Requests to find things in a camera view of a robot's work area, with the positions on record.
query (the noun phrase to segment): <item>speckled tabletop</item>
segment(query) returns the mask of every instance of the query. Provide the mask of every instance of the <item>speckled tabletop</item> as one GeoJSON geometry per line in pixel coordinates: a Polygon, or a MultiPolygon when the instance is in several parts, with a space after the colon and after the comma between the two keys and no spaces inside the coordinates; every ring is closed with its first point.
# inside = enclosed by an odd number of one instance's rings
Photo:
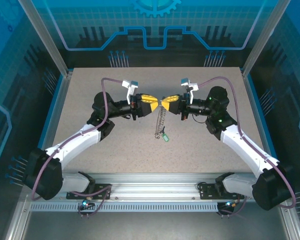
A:
{"type": "MultiPolygon", "coordinates": [[[[238,67],[146,67],[146,68],[75,68],[58,123],[54,144],[78,131],[89,119],[95,95],[102,90],[101,78],[137,81],[138,93],[158,99],[182,94],[181,79],[202,83],[217,76],[230,79],[234,85],[241,127],[259,146],[262,146],[256,121],[238,67]]],[[[206,99],[211,87],[227,89],[233,118],[235,104],[230,87],[224,80],[216,80],[194,93],[206,99]]],[[[105,82],[106,91],[114,101],[125,100],[127,89],[118,83],[105,82]]],[[[181,121],[180,115],[170,112],[165,117],[165,133],[170,141],[156,139],[155,129],[159,108],[152,114],[132,119],[113,118],[115,127],[108,137],[72,160],[67,172],[86,173],[224,173],[250,172],[249,167],[227,145],[211,135],[205,124],[192,117],[181,121]]]]}

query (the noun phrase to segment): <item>gear logo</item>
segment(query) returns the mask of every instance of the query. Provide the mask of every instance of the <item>gear logo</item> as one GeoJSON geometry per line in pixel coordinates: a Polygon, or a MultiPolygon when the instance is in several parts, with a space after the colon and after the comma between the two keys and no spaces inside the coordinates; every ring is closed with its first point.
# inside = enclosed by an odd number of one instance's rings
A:
{"type": "Polygon", "coordinates": [[[0,0],[0,15],[9,24],[13,25],[20,13],[17,0],[0,0]]]}
{"type": "Polygon", "coordinates": [[[140,14],[156,18],[158,15],[163,17],[164,14],[170,14],[170,10],[177,9],[176,5],[180,4],[181,0],[131,0],[131,3],[140,14]]]}

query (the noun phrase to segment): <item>green tag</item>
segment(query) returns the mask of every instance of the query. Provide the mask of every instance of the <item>green tag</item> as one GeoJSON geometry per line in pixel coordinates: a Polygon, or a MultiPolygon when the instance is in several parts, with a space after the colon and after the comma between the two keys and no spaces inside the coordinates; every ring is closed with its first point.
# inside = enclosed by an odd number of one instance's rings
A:
{"type": "Polygon", "coordinates": [[[165,142],[169,142],[169,137],[168,137],[168,135],[167,134],[162,134],[162,138],[163,138],[163,140],[165,141],[165,142]]]}

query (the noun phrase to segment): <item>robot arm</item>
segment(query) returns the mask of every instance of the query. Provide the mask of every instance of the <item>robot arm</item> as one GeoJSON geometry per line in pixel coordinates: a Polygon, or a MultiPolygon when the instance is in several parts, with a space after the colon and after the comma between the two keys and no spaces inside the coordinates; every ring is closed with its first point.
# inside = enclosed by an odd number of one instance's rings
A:
{"type": "Polygon", "coordinates": [[[195,99],[193,91],[196,91],[198,86],[186,80],[183,79],[181,85],[186,87],[187,92],[165,98],[162,106],[173,114],[181,114],[182,121],[186,120],[189,114],[207,116],[205,124],[208,131],[232,148],[255,176],[243,177],[233,172],[226,173],[216,179],[215,187],[219,194],[228,192],[253,197],[265,210],[270,210],[289,199],[291,194],[286,184],[269,162],[273,163],[290,183],[292,168],[264,152],[243,131],[240,132],[237,122],[227,112],[229,99],[226,89],[214,86],[206,100],[195,99]]]}
{"type": "Polygon", "coordinates": [[[48,158],[56,152],[43,171],[35,192],[45,200],[52,199],[59,192],[75,191],[85,194],[95,192],[95,180],[92,177],[83,172],[69,174],[64,173],[63,170],[77,155],[99,143],[110,134],[115,126],[110,118],[124,117],[129,119],[132,117],[133,120],[136,120],[137,117],[145,117],[156,109],[158,100],[147,94],[133,95],[138,83],[132,83],[123,81],[122,84],[128,88],[127,100],[114,102],[106,93],[108,117],[102,126],[95,128],[105,116],[104,96],[102,92],[99,92],[94,97],[93,113],[77,133],[46,150],[34,149],[28,158],[22,179],[23,183],[32,189],[40,169],[48,158]]]}

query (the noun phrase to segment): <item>vertical metal post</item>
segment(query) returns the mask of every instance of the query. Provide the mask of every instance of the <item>vertical metal post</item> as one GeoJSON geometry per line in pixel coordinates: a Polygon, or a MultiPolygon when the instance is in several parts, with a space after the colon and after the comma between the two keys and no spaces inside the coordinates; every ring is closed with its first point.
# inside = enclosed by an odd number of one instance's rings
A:
{"type": "Polygon", "coordinates": [[[260,33],[259,38],[257,39],[250,55],[248,56],[243,68],[243,77],[247,77],[250,73],[252,67],[256,63],[261,51],[264,49],[268,39],[270,38],[273,30],[277,26],[280,18],[284,14],[290,0],[278,0],[278,3],[274,7],[271,15],[269,16],[268,21],[266,22],[262,32],[260,33]]]}
{"type": "Polygon", "coordinates": [[[57,49],[51,35],[49,34],[48,29],[46,28],[43,20],[41,19],[35,5],[31,0],[18,0],[20,5],[22,6],[25,14],[29,18],[32,23],[36,33],[39,35],[41,41],[43,42],[45,48],[49,52],[52,60],[54,61],[56,67],[59,69],[60,73],[67,77],[68,76],[68,68],[61,57],[60,52],[57,49]]]}

